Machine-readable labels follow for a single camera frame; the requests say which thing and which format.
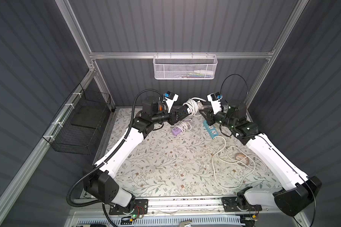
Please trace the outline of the teal power strip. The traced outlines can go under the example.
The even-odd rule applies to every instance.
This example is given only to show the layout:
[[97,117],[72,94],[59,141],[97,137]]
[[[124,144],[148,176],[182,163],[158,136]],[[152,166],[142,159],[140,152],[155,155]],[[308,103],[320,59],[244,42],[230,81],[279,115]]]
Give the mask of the teal power strip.
[[203,121],[203,126],[204,126],[204,128],[206,129],[206,131],[208,132],[209,136],[212,139],[219,135],[217,130],[215,129],[215,127],[212,126],[212,125],[211,126],[208,125],[206,120]]

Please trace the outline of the black power strip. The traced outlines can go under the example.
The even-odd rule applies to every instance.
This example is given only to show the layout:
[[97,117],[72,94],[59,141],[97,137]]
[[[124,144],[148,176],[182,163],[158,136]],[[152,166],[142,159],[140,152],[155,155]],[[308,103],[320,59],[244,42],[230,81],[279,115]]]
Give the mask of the black power strip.
[[182,120],[186,118],[187,116],[190,115],[190,111],[188,110],[189,106],[188,105],[183,105],[177,110],[177,117],[178,119]]

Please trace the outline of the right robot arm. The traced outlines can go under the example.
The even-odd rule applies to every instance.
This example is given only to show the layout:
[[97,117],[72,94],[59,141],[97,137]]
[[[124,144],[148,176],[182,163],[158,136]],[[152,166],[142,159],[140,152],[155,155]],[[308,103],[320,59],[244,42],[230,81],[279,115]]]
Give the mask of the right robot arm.
[[211,107],[200,111],[207,124],[212,126],[218,123],[228,128],[236,139],[260,158],[281,184],[275,190],[245,187],[237,193],[236,204],[240,210],[246,211],[258,205],[270,206],[294,217],[310,204],[316,204],[316,196],[322,186],[320,179],[309,177],[296,167],[266,134],[259,131],[255,123],[248,121],[245,104],[230,101],[227,112],[223,112],[220,94],[210,94],[207,99]]

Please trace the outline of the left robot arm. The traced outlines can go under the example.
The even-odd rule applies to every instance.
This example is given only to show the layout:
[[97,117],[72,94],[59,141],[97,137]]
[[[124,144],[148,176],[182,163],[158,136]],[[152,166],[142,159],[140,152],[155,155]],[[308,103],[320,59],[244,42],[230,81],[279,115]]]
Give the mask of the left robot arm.
[[121,140],[94,164],[96,170],[90,171],[84,178],[84,190],[104,204],[116,204],[131,210],[135,196],[118,185],[114,180],[116,174],[131,152],[154,131],[156,124],[175,125],[191,114],[188,105],[179,108],[172,106],[177,99],[174,95],[165,96],[164,103],[154,97],[144,100],[143,109],[139,115],[132,117]]

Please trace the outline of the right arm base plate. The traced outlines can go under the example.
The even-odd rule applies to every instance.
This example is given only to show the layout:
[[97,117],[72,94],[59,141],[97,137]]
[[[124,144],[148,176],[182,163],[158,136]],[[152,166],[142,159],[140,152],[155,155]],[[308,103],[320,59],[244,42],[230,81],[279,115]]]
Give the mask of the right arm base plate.
[[250,205],[243,197],[222,197],[221,202],[225,212],[237,212],[237,211],[262,211],[260,205]]

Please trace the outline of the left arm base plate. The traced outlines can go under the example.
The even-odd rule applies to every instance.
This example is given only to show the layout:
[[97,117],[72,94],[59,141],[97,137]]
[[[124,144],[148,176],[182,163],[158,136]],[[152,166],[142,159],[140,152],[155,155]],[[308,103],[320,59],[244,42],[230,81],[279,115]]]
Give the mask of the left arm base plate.
[[145,215],[148,212],[148,199],[135,199],[130,201],[126,207],[111,204],[109,215]]

